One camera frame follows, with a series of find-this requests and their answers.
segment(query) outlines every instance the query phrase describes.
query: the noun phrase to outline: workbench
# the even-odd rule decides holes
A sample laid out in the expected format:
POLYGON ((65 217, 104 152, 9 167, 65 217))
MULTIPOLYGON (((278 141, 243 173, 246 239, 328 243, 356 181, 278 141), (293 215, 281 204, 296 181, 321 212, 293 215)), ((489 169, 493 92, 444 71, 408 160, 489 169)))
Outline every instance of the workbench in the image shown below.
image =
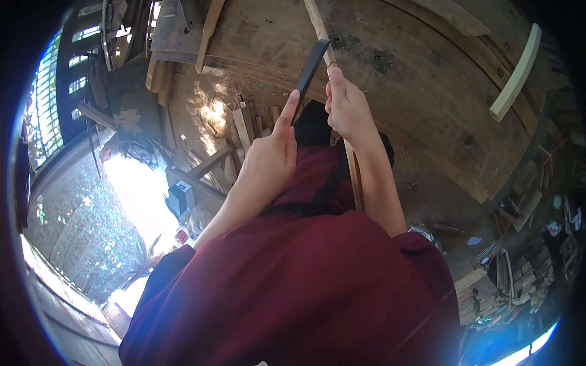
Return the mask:
MULTIPOLYGON (((316 1, 338 65, 364 91, 379 131, 483 202, 496 196, 531 140, 549 65, 538 54, 523 92, 495 121, 488 108, 514 70, 531 24, 507 0, 491 0, 492 12, 457 2, 493 33, 465 36, 409 0, 316 1)), ((195 64, 202 36, 185 27, 180 3, 163 0, 153 57, 195 64)), ((315 41, 301 0, 227 0, 205 66, 293 90, 315 41)), ((325 102, 327 80, 322 63, 306 96, 325 102)))

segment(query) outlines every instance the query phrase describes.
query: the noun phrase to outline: person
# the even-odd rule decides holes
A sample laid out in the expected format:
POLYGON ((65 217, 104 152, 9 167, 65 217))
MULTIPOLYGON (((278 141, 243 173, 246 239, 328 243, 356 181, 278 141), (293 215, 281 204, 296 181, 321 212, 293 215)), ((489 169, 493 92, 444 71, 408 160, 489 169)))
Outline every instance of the person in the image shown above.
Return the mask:
POLYGON ((291 126, 291 93, 193 248, 161 260, 124 365, 457 363, 454 284, 442 254, 407 232, 392 148, 339 68, 326 94, 291 126), (365 213, 332 128, 356 152, 365 213))

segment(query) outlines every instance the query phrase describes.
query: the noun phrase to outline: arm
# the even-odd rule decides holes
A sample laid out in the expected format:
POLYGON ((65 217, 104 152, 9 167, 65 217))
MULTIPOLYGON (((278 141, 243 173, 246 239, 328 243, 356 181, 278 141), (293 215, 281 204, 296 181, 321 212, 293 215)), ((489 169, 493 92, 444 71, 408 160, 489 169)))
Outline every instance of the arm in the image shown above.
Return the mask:
POLYGON ((295 170, 297 142, 291 121, 298 103, 299 91, 294 90, 272 134, 254 140, 226 201, 193 249, 197 251, 211 238, 258 216, 282 192, 295 170))
POLYGON ((345 138, 356 152, 366 214, 381 225, 390 237, 407 232, 405 216, 383 142, 374 125, 364 94, 332 69, 326 86, 328 124, 345 138))

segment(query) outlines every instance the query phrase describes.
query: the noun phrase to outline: red shirt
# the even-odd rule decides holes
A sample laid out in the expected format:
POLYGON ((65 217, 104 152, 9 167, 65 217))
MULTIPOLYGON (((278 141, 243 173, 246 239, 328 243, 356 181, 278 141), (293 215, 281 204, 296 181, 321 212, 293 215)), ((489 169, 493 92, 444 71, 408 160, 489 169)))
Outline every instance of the red shirt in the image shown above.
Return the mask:
MULTIPOLYGON (((340 154, 300 148, 279 201, 310 201, 340 154)), ((332 211, 353 206, 351 189, 340 184, 332 211)), ((454 284, 423 236, 389 238, 357 211, 281 213, 205 243, 134 314, 120 357, 125 365, 438 365, 456 364, 458 346, 454 284)))

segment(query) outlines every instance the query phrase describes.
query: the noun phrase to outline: hand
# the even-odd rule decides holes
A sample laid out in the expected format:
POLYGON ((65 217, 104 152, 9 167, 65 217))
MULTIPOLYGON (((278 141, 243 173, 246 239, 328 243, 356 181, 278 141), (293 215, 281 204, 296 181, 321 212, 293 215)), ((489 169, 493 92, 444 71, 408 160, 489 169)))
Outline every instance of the hand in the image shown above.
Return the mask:
POLYGON ((228 201, 247 207, 252 217, 259 215, 282 192, 295 170, 297 141, 291 126, 299 103, 299 91, 294 90, 277 119, 272 134, 255 139, 228 201))
POLYGON ((373 141, 380 140, 364 93, 348 81, 338 67, 330 72, 326 95, 328 124, 350 142, 354 150, 368 149, 373 141))

